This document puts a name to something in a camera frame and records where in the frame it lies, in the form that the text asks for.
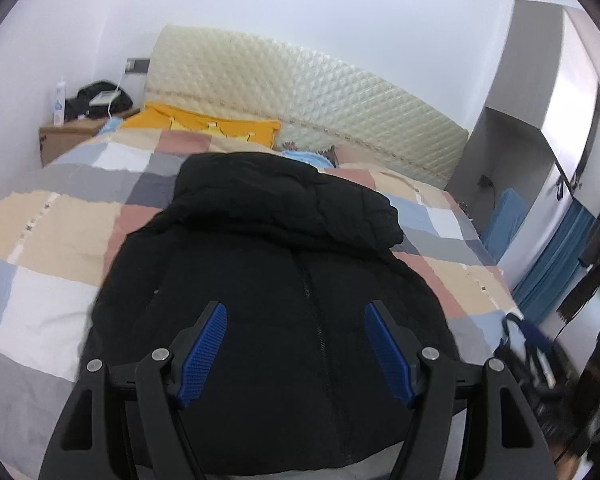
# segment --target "yellow pillow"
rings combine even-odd
[[[182,108],[155,101],[144,104],[144,110],[129,117],[120,128],[160,128],[161,130],[191,130],[212,135],[235,137],[249,142],[257,142],[268,148],[280,130],[280,122],[242,121],[189,112]]]

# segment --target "cream headboard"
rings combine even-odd
[[[343,61],[251,34],[167,25],[145,100],[236,119],[276,118],[276,147],[348,142],[387,167],[444,187],[468,133],[424,101]]]

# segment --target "bedspread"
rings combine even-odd
[[[126,234],[170,202],[191,153],[258,151],[206,134],[127,129],[29,173],[0,201],[0,458],[36,478],[78,373],[98,287]],[[394,255],[438,296],[462,358],[482,363],[517,310],[451,196],[379,166],[321,170],[384,194],[405,236]]]

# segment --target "zipper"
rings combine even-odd
[[[311,278],[309,277],[309,273],[306,267],[296,254],[294,255],[294,259],[296,260],[296,264],[300,269],[300,275],[302,277],[302,288],[304,288],[304,297],[310,301],[311,305],[314,308],[314,319],[316,322],[318,342],[320,343],[320,355],[322,357],[322,366],[325,377],[325,389],[327,391],[327,396],[331,401],[331,407],[335,416],[336,436],[338,438],[340,454],[344,458],[347,465],[349,465],[352,463],[352,454],[346,444],[346,441],[349,439],[350,435],[349,423],[347,421],[347,417],[345,416],[344,410],[335,398],[335,393],[333,390],[333,378],[331,376],[331,361],[329,359],[326,336],[322,327],[322,311],[318,304],[314,301],[311,288]]]

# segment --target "silver bolt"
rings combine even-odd
[[[422,357],[428,359],[429,361],[435,361],[440,357],[440,352],[431,346],[427,346],[422,349]]]
[[[87,363],[87,370],[90,372],[97,372],[102,368],[102,361],[100,359],[92,359]]]
[[[156,348],[151,352],[151,359],[154,361],[164,361],[169,357],[169,351],[166,348]]]
[[[494,372],[501,372],[504,370],[504,363],[500,359],[490,359],[489,368]]]

